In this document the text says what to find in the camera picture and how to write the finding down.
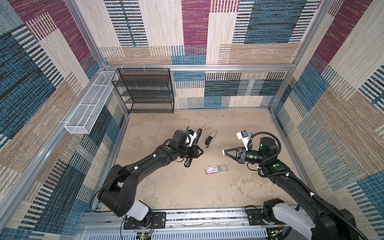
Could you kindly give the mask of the black stapler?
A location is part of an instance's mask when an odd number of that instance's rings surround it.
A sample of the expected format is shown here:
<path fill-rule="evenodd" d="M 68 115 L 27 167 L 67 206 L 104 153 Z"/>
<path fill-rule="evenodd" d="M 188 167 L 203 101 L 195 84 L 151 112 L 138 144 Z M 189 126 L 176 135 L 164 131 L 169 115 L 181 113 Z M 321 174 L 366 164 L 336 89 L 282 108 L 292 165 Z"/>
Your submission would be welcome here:
<path fill-rule="evenodd" d="M 195 132 L 194 130 L 187 129 L 187 134 L 188 134 L 188 137 L 187 137 L 186 143 L 188 144 L 188 146 L 192 150 L 192 156 L 187 157 L 187 159 L 185 160 L 184 166 L 186 168 L 189 168 L 191 166 L 192 159 L 198 158 L 199 156 L 201 156 L 204 153 L 204 151 L 200 147 L 198 147 L 198 141 L 202 135 L 202 129 L 198 129 L 197 132 Z M 218 134 L 218 131 L 214 130 L 209 135 L 209 137 L 205 141 L 205 149 L 209 149 L 211 147 L 217 134 Z"/>

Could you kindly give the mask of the red white staple box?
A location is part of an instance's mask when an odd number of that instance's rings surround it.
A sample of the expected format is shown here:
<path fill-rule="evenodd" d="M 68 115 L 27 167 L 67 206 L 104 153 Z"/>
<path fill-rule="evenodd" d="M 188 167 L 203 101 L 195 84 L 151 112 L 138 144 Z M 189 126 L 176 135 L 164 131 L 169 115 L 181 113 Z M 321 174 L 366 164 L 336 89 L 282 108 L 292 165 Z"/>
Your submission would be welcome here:
<path fill-rule="evenodd" d="M 215 174 L 215 173 L 218 173 L 218 172 L 219 172 L 217 166 L 209 166 L 209 167 L 205 167 L 205 170 L 206 170 L 206 174 Z"/>

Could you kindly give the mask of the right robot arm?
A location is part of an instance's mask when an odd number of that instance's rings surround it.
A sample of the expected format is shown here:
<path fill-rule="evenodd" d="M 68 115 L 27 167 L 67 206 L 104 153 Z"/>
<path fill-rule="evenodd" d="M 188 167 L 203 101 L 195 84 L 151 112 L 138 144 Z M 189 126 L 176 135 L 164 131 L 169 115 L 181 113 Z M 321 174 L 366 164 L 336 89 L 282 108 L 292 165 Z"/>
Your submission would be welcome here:
<path fill-rule="evenodd" d="M 278 159 L 282 145 L 273 134 L 264 132 L 259 147 L 254 135 L 247 137 L 244 147 L 223 150 L 223 154 L 239 164 L 257 165 L 259 176 L 269 179 L 288 193 L 306 212 L 293 210 L 280 199 L 264 203 L 264 220 L 282 222 L 308 240 L 365 240 L 357 228 L 354 216 L 346 209 L 339 210 L 311 190 L 291 169 Z"/>

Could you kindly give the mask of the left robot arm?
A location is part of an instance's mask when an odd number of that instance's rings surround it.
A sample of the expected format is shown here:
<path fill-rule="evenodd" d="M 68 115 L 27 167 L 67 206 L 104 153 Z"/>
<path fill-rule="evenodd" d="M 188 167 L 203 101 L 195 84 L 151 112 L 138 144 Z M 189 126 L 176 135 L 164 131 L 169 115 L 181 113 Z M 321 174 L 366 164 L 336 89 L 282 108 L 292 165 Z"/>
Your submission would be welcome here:
<path fill-rule="evenodd" d="M 196 159 L 204 151 L 197 142 L 202 130 L 177 130 L 171 139 L 158 146 L 145 158 L 126 166 L 115 165 L 97 191 L 97 199 L 116 216 L 133 221 L 135 227 L 147 229 L 160 223 L 153 217 L 153 210 L 136 199 L 139 183 L 150 174 L 181 159 Z"/>

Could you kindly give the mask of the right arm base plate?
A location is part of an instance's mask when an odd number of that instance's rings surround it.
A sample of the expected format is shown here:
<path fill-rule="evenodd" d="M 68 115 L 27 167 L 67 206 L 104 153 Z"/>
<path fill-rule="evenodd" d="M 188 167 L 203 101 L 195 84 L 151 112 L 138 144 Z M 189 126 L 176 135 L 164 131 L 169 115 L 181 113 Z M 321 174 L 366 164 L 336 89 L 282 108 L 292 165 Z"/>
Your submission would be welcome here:
<path fill-rule="evenodd" d="M 245 213 L 250 226 L 282 226 L 279 221 L 267 222 L 264 220 L 262 210 L 257 208 L 245 208 Z"/>

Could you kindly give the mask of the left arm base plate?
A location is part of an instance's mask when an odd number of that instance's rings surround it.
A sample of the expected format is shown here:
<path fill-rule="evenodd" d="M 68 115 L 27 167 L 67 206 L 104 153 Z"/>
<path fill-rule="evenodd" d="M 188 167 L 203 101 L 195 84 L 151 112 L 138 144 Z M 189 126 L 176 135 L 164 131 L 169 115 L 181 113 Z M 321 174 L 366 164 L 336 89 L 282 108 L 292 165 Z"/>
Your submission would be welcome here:
<path fill-rule="evenodd" d="M 166 226 L 167 213 L 166 212 L 149 212 L 141 221 L 136 220 L 133 217 L 129 217 L 125 220 L 124 230 L 149 230 L 152 227 L 155 229 L 164 229 Z"/>

